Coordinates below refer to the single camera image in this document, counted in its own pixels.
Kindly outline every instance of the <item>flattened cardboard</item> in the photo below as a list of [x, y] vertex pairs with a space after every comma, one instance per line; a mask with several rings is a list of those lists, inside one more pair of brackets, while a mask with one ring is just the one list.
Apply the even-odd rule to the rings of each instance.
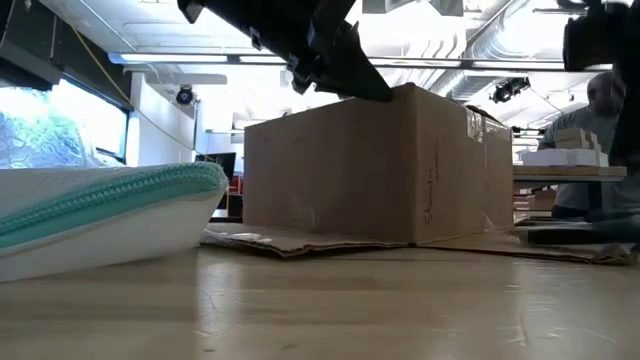
[[334, 234], [310, 234], [295, 230], [282, 230], [242, 224], [209, 224], [201, 244], [224, 247], [243, 247], [273, 251], [282, 257], [308, 252], [346, 248], [397, 248], [402, 243], [388, 243]]
[[[489, 232], [434, 240], [418, 247], [434, 250], [467, 251], [524, 258], [582, 262], [602, 265], [635, 265], [632, 245], [581, 245], [534, 247], [520, 241], [515, 232]], [[241, 224], [209, 224], [201, 240], [205, 245], [249, 247], [293, 257], [309, 252], [342, 248], [397, 248], [409, 244], [385, 243], [341, 235], [308, 234]]]

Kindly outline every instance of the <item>cable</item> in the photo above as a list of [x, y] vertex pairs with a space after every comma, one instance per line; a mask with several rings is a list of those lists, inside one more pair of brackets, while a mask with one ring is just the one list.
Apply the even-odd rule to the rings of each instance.
[[551, 101], [549, 101], [549, 99], [545, 98], [544, 96], [540, 95], [537, 91], [535, 91], [535, 90], [533, 89], [533, 86], [532, 86], [532, 87], [530, 87], [529, 89], [531, 89], [531, 91], [532, 91], [534, 94], [536, 94], [540, 99], [542, 99], [544, 102], [546, 102], [547, 104], [551, 105], [551, 107], [552, 107], [552, 108], [554, 108], [554, 109], [558, 110], [558, 111], [560, 112], [560, 116], [564, 116], [564, 115], [566, 115], [566, 114], [564, 113], [564, 111], [560, 110], [557, 106], [553, 105], [553, 103], [552, 103]]
[[80, 32], [78, 31], [78, 29], [76, 29], [76, 27], [71, 23], [71, 21], [69, 20], [71, 17], [69, 16], [69, 14], [67, 13], [66, 9], [64, 8], [64, 6], [60, 7], [61, 12], [64, 15], [64, 20], [66, 21], [66, 23], [71, 27], [71, 30], [73, 31], [73, 33], [76, 35], [76, 37], [78, 38], [78, 40], [80, 41], [80, 43], [82, 44], [82, 47], [84, 47], [84, 49], [87, 51], [87, 53], [89, 54], [89, 56], [91, 56], [91, 58], [93, 59], [93, 61], [96, 63], [96, 65], [98, 65], [98, 67], [100, 68], [100, 70], [102, 71], [102, 73], [107, 77], [107, 80], [109, 80], [109, 82], [111, 83], [111, 85], [113, 85], [113, 87], [118, 91], [118, 93], [120, 94], [120, 96], [122, 96], [128, 103], [129, 105], [131, 105], [131, 107], [140, 114], [140, 117], [144, 118], [145, 120], [147, 120], [149, 123], [151, 123], [151, 125], [153, 125], [156, 129], [160, 130], [160, 132], [162, 132], [163, 134], [165, 134], [168, 138], [172, 139], [173, 141], [177, 142], [178, 144], [186, 147], [187, 149], [194, 151], [196, 154], [198, 155], [202, 155], [205, 159], [205, 161], [208, 159], [208, 156], [206, 154], [202, 154], [198, 151], [196, 151], [196, 149], [192, 148], [191, 146], [186, 145], [185, 143], [183, 143], [182, 141], [180, 141], [179, 139], [175, 138], [173, 135], [169, 134], [168, 132], [166, 132], [162, 127], [160, 127], [158, 124], [156, 124], [155, 122], [153, 122], [149, 117], [147, 117], [142, 111], [140, 111], [140, 109], [133, 103], [133, 101], [131, 100], [131, 98], [129, 96], [127, 96], [127, 94], [125, 94], [124, 91], [122, 91], [122, 89], [120, 88], [120, 86], [118, 86], [118, 84], [116, 84], [116, 82], [113, 80], [113, 78], [111, 77], [111, 75], [109, 75], [109, 73], [107, 72], [107, 70], [104, 68], [104, 66], [102, 66], [102, 64], [100, 63], [100, 61], [98, 60], [98, 58], [93, 54], [93, 52], [91, 51], [91, 49], [89, 48], [89, 46], [87, 45], [87, 43], [84, 41], [84, 39], [82, 38], [82, 35], [80, 34]]

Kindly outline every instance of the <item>wall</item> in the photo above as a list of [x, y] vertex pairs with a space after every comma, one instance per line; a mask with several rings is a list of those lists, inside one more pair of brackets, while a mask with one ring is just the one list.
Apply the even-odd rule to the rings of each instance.
[[210, 134], [205, 130], [228, 131], [233, 127], [233, 108], [236, 108], [231, 92], [222, 85], [197, 89], [202, 100], [198, 104], [196, 124], [196, 150], [202, 154], [235, 152], [236, 172], [244, 171], [244, 135]]
[[133, 74], [131, 100], [136, 110], [129, 117], [127, 164], [146, 166], [193, 160], [194, 119], [149, 86], [142, 73]]

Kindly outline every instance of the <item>cardboard box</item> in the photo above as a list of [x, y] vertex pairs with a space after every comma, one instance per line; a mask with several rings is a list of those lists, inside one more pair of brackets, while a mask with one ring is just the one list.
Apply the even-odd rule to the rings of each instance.
[[598, 136], [579, 128], [561, 129], [554, 136], [556, 149], [596, 149]]
[[510, 130], [408, 84], [245, 130], [244, 223], [428, 243], [512, 224]]

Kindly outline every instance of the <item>table surface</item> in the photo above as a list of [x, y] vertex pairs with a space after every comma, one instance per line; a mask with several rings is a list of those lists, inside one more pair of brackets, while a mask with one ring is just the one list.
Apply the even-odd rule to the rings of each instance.
[[220, 248], [0, 284], [6, 359], [638, 359], [637, 268]]

